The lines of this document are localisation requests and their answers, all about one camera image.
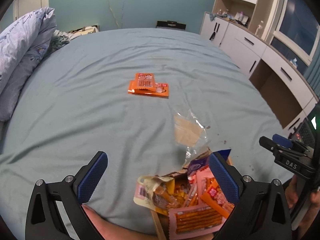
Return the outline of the person's bare leg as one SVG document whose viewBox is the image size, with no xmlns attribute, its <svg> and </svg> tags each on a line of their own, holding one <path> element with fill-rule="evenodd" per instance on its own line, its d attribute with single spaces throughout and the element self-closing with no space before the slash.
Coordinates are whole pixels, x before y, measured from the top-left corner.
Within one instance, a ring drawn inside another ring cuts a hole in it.
<svg viewBox="0 0 320 240">
<path fill-rule="evenodd" d="M 116 224 L 112 224 L 101 218 L 92 208 L 87 205 L 82 205 L 82 208 L 104 239 L 158 239 L 158 237 L 155 235 L 148 235 L 132 231 Z"/>
</svg>

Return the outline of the green patterned cloth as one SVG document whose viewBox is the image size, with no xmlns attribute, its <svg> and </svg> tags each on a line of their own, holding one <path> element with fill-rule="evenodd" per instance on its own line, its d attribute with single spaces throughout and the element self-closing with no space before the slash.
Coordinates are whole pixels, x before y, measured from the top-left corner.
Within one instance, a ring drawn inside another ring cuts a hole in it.
<svg viewBox="0 0 320 240">
<path fill-rule="evenodd" d="M 55 30 L 52 39 L 50 41 L 50 45 L 48 48 L 48 53 L 53 53 L 60 48 L 64 47 L 65 45 L 69 44 L 69 42 L 77 37 L 81 36 L 80 33 L 70 33 Z"/>
</svg>

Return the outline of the lavender floral duvet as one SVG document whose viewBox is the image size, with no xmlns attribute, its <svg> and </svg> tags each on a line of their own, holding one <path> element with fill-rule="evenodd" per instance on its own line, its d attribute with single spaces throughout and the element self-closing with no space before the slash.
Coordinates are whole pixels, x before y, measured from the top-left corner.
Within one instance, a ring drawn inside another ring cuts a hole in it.
<svg viewBox="0 0 320 240">
<path fill-rule="evenodd" d="M 44 58 L 56 30 L 55 9 L 31 11 L 1 32 L 1 122 L 8 121 L 20 92 Z"/>
</svg>

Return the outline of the yellow chicken snack packet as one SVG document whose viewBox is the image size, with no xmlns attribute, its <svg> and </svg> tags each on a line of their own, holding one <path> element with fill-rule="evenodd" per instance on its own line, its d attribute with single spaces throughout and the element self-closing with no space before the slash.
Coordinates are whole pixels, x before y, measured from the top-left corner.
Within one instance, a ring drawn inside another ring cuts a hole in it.
<svg viewBox="0 0 320 240">
<path fill-rule="evenodd" d="M 137 179 L 133 201 L 139 206 L 168 216 L 169 209 L 181 207 L 181 202 L 174 193 L 174 178 L 141 176 Z"/>
</svg>

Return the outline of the laptop computer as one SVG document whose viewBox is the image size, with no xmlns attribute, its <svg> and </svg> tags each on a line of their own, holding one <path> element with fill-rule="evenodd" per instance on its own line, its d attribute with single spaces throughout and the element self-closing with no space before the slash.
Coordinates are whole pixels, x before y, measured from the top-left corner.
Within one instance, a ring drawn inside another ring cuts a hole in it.
<svg viewBox="0 0 320 240">
<path fill-rule="evenodd" d="M 315 148 L 316 134 L 319 130 L 319 105 L 316 105 L 308 116 L 294 129 L 290 139 Z"/>
</svg>

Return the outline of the blue white snack bag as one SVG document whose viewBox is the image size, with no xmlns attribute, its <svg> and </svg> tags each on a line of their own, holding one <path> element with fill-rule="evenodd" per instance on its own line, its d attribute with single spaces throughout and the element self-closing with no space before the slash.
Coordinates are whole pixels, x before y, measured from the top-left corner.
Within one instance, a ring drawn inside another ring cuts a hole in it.
<svg viewBox="0 0 320 240">
<path fill-rule="evenodd" d="M 223 157 L 223 159 L 228 160 L 228 157 L 230 155 L 231 149 L 227 148 L 224 150 L 219 150 L 218 153 Z M 192 180 L 192 178 L 196 175 L 197 171 L 203 170 L 206 166 L 208 166 L 209 163 L 209 156 L 212 153 L 210 149 L 208 149 L 203 154 L 196 157 L 194 160 L 192 160 L 188 166 L 187 166 L 187 176 L 189 180 Z"/>
</svg>

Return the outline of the white cabinet desk unit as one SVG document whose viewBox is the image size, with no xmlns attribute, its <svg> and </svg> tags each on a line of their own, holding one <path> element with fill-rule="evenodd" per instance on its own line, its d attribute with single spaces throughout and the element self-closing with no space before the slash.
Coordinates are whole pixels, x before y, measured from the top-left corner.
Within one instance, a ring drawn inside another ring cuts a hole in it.
<svg viewBox="0 0 320 240">
<path fill-rule="evenodd" d="M 292 134 L 318 102 L 304 78 L 319 23 L 304 0 L 214 0 L 200 35 L 222 49 Z"/>
</svg>

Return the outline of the black chair back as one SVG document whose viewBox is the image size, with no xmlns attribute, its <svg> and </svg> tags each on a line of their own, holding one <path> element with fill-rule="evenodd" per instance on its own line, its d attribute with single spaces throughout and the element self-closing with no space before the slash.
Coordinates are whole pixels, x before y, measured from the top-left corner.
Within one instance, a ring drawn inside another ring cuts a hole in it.
<svg viewBox="0 0 320 240">
<path fill-rule="evenodd" d="M 185 31 L 186 25 L 175 21 L 157 21 L 156 28 L 176 29 Z"/>
</svg>

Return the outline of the light blue bed sheet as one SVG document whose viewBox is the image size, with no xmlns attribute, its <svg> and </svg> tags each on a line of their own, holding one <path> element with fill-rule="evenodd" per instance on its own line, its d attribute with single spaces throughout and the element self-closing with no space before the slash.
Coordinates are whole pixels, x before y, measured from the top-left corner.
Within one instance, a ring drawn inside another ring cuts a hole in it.
<svg viewBox="0 0 320 240">
<path fill-rule="evenodd" d="M 152 73 L 155 90 L 135 89 Z M 292 174 L 259 145 L 283 131 L 239 68 L 200 35 L 122 29 L 71 41 L 42 61 L 21 93 L 1 140 L 1 216 L 17 239 L 37 180 L 76 174 L 98 151 L 108 168 L 89 206 L 111 223 L 154 234 L 150 211 L 134 203 L 140 176 L 179 170 L 174 108 L 185 105 L 207 129 L 209 148 L 231 149 L 241 174 L 270 182 Z"/>
</svg>

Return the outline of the clear torn plastic wrapper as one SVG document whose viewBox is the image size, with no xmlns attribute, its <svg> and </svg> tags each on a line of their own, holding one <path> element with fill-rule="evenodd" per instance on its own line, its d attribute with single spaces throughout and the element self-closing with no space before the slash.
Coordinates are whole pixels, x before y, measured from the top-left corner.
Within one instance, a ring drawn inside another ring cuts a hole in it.
<svg viewBox="0 0 320 240">
<path fill-rule="evenodd" d="M 185 105 L 174 108 L 174 136 L 176 145 L 183 151 L 183 168 L 197 159 L 202 159 L 210 154 L 206 128 L 200 123 L 197 116 Z"/>
</svg>

